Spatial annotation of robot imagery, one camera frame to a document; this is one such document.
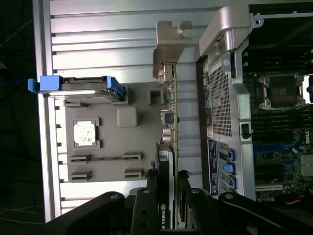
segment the metal bracket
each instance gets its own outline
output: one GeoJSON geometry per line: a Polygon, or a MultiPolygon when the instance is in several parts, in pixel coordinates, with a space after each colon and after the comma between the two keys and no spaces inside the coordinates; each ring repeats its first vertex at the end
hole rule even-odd
{"type": "Polygon", "coordinates": [[[177,29],[171,21],[159,21],[156,24],[156,48],[153,50],[153,78],[159,78],[163,73],[163,65],[177,63],[186,47],[191,46],[191,38],[185,38],[182,33],[191,29],[191,21],[182,21],[177,29]]]}
{"type": "MultiPolygon", "coordinates": [[[[303,94],[302,94],[302,92],[303,92],[302,91],[302,89],[303,89],[302,88],[302,82],[304,81],[304,78],[303,78],[303,76],[299,76],[297,74],[294,75],[294,78],[296,79],[297,86],[299,87],[299,95],[297,96],[298,103],[296,104],[295,107],[301,107],[301,106],[305,105],[305,100],[304,100],[303,94]]],[[[272,108],[271,100],[268,98],[269,80],[270,80],[270,78],[268,76],[259,77],[258,78],[258,82],[260,82],[260,83],[262,83],[264,85],[264,89],[263,89],[264,102],[261,103],[259,105],[259,107],[261,109],[264,109],[264,110],[272,110],[272,111],[274,111],[274,110],[288,110],[288,109],[291,109],[291,108],[288,108],[288,107],[272,108]]]]}

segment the capacitor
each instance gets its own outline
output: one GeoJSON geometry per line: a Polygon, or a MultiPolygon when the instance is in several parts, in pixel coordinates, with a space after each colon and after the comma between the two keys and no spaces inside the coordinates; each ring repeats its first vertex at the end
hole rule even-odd
{"type": "Polygon", "coordinates": [[[163,128],[163,135],[164,136],[170,136],[172,134],[172,130],[170,127],[163,128]]]}
{"type": "Polygon", "coordinates": [[[172,138],[171,138],[171,136],[163,136],[162,141],[164,143],[170,143],[170,142],[172,142],[172,138]]]}

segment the screw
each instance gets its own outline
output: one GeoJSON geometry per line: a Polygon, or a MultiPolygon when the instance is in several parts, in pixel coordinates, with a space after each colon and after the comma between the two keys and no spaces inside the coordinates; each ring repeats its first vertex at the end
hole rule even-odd
{"type": "Polygon", "coordinates": [[[229,60],[224,60],[223,63],[224,63],[225,66],[229,66],[230,65],[230,61],[229,60]]]}
{"type": "Polygon", "coordinates": [[[191,192],[194,193],[194,194],[197,194],[197,193],[199,193],[199,190],[193,189],[193,190],[191,190],[191,192]]]}
{"type": "Polygon", "coordinates": [[[234,196],[233,196],[233,195],[231,195],[231,194],[226,194],[226,195],[225,195],[225,198],[226,198],[226,199],[233,199],[233,198],[234,198],[234,196]]]}

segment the metal mesh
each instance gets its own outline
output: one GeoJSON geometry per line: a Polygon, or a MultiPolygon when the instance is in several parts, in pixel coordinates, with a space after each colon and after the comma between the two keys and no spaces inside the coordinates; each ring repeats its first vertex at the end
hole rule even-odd
{"type": "Polygon", "coordinates": [[[228,150],[228,144],[219,142],[219,148],[223,150],[228,150]]]}
{"type": "Polygon", "coordinates": [[[219,67],[210,74],[212,121],[215,134],[231,137],[228,74],[219,67]]]}
{"type": "Polygon", "coordinates": [[[226,175],[225,173],[221,172],[221,178],[226,181],[227,183],[230,182],[229,176],[226,175]]]}
{"type": "Polygon", "coordinates": [[[222,183],[221,183],[221,188],[222,188],[222,190],[224,190],[224,192],[232,192],[232,189],[230,189],[230,188],[228,187],[228,185],[225,184],[223,181],[222,181],[222,183]]]}

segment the motherboard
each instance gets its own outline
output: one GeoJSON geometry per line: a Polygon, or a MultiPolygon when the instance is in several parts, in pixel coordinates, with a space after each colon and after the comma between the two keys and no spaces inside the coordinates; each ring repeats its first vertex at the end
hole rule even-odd
{"type": "Polygon", "coordinates": [[[303,81],[296,73],[245,75],[257,202],[287,202],[313,189],[313,105],[303,81]]]}

